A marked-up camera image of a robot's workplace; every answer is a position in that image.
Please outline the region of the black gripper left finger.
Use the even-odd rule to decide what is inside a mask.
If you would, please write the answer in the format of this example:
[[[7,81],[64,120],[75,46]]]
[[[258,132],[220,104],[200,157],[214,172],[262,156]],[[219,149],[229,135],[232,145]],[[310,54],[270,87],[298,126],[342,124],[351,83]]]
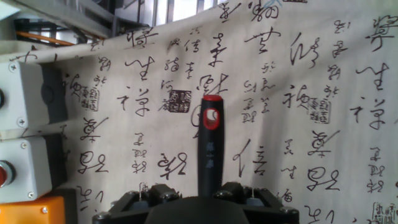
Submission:
[[[155,184],[149,189],[128,191],[113,206],[92,217],[92,224],[145,223],[158,205],[182,199],[182,195],[166,184]]]

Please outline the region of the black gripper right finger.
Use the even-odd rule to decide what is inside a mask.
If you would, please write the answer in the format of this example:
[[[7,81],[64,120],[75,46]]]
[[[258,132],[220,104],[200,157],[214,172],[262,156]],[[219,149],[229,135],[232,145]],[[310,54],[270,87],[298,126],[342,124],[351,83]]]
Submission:
[[[213,194],[213,198],[226,202],[229,206],[227,214],[240,223],[300,223],[298,209],[283,205],[268,189],[227,182]]]

